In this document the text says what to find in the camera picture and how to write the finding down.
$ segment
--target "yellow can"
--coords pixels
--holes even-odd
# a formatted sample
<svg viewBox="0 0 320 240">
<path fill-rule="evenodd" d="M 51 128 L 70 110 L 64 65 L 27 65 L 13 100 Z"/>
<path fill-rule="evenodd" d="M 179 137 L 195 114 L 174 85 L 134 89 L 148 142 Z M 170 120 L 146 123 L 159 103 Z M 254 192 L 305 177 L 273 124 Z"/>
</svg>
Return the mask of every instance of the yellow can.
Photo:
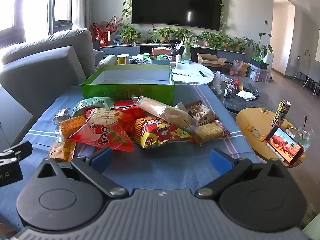
<svg viewBox="0 0 320 240">
<path fill-rule="evenodd" d="M 126 65 L 129 64 L 129 54 L 121 54 L 118 55 L 118 64 L 119 65 Z"/>
</svg>

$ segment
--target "blue tablecloth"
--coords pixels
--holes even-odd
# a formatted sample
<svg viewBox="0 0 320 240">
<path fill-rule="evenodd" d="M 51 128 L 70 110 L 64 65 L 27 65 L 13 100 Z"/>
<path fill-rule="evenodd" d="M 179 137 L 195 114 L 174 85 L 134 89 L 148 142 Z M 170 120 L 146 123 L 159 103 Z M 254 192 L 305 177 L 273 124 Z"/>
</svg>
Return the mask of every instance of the blue tablecloth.
<svg viewBox="0 0 320 240">
<path fill-rule="evenodd" d="M 32 143 L 33 153 L 20 163 L 24 179 L 0 188 L 0 223 L 9 222 L 14 227 L 21 228 L 15 208 L 16 199 L 36 167 L 47 157 L 52 142 L 56 139 L 56 126 L 52 124 L 52 119 L 58 110 L 73 108 L 82 99 L 80 87 L 72 86 L 48 108 L 25 136 L 23 141 Z M 230 136 L 206 142 L 202 146 L 185 140 L 150 150 L 144 150 L 134 143 L 134 153 L 115 152 L 113 163 L 104 175 L 129 191 L 134 188 L 189 188 L 194 192 L 219 176 L 210 165 L 209 154 L 212 148 L 219 148 L 234 158 L 246 157 L 258 163 L 257 156 L 234 119 L 207 85 L 175 83 L 175 104 L 187 104 L 199 99 L 220 117 L 223 125 L 231 132 Z M 95 150 L 95 147 L 78 144 L 76 154 L 88 156 Z"/>
</svg>

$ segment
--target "wall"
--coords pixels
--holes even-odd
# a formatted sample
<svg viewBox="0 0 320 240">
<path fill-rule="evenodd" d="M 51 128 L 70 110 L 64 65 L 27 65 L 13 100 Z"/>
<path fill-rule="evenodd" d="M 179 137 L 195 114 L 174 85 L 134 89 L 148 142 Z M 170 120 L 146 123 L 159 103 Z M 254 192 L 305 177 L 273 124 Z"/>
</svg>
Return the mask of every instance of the wall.
<svg viewBox="0 0 320 240">
<path fill-rule="evenodd" d="M 91 21 L 99 23 L 109 20 L 113 15 L 121 16 L 124 0 L 92 0 Z M 226 33 L 232 37 L 246 36 L 259 40 L 259 33 L 271 33 L 273 0 L 225 0 L 225 18 L 228 25 Z M 148 31 L 152 25 L 137 25 L 138 29 Z M 190 28 L 196 34 L 202 29 Z M 263 44 L 268 44 L 270 38 L 265 36 Z"/>
<path fill-rule="evenodd" d="M 275 58 L 272 68 L 285 74 L 289 60 L 293 29 L 295 6 L 288 3 L 274 3 L 273 22 L 270 45 Z"/>
<path fill-rule="evenodd" d="M 298 71 L 297 57 L 309 50 L 310 58 L 316 58 L 319 26 L 296 6 L 291 52 L 285 74 L 295 76 Z"/>
<path fill-rule="evenodd" d="M 316 60 L 320 61 L 320 30 L 319 30 L 319 41 L 318 41 L 318 49 L 316 54 Z"/>
</svg>

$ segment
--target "storage box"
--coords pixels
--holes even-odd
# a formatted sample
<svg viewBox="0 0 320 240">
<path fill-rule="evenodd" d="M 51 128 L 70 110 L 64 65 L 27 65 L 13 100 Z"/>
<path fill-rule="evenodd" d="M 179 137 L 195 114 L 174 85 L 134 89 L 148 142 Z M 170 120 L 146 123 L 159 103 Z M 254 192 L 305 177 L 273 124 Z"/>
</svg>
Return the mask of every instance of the storage box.
<svg viewBox="0 0 320 240">
<path fill-rule="evenodd" d="M 227 61 L 226 58 L 218 58 L 216 55 L 211 55 L 211 54 L 200 54 L 197 53 L 198 55 L 198 63 L 207 66 L 207 67 L 224 67 L 225 61 Z"/>
<path fill-rule="evenodd" d="M 248 71 L 249 71 L 248 76 L 253 81 L 269 83 L 269 79 L 270 79 L 269 70 L 258 68 L 249 63 Z"/>
<path fill-rule="evenodd" d="M 238 76 L 245 77 L 247 74 L 247 70 L 248 70 L 248 64 L 244 62 L 242 67 L 238 70 Z"/>
<path fill-rule="evenodd" d="M 268 67 L 268 64 L 264 63 L 262 58 L 259 58 L 259 57 L 252 57 L 250 60 L 250 63 L 255 67 L 258 67 L 261 69 L 267 69 Z"/>
<path fill-rule="evenodd" d="M 160 55 L 160 54 L 166 54 L 167 56 L 171 55 L 172 49 L 158 49 L 158 48 L 153 48 L 152 49 L 152 54 L 153 55 Z"/>
<path fill-rule="evenodd" d="M 151 65 L 170 65 L 170 59 L 150 59 Z"/>
<path fill-rule="evenodd" d="M 172 106 L 174 81 L 170 65 L 103 65 L 81 90 L 84 99 L 102 96 L 130 100 L 136 95 Z"/>
</svg>

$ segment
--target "smartphone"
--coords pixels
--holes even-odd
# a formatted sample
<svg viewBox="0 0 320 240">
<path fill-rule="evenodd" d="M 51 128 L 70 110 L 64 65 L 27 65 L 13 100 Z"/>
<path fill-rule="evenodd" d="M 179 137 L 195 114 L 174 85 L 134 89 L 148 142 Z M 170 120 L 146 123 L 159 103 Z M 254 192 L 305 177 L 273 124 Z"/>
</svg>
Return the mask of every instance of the smartphone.
<svg viewBox="0 0 320 240">
<path fill-rule="evenodd" d="M 304 152 L 303 147 L 278 126 L 272 128 L 266 136 L 266 142 L 270 144 L 290 166 L 294 165 Z"/>
</svg>

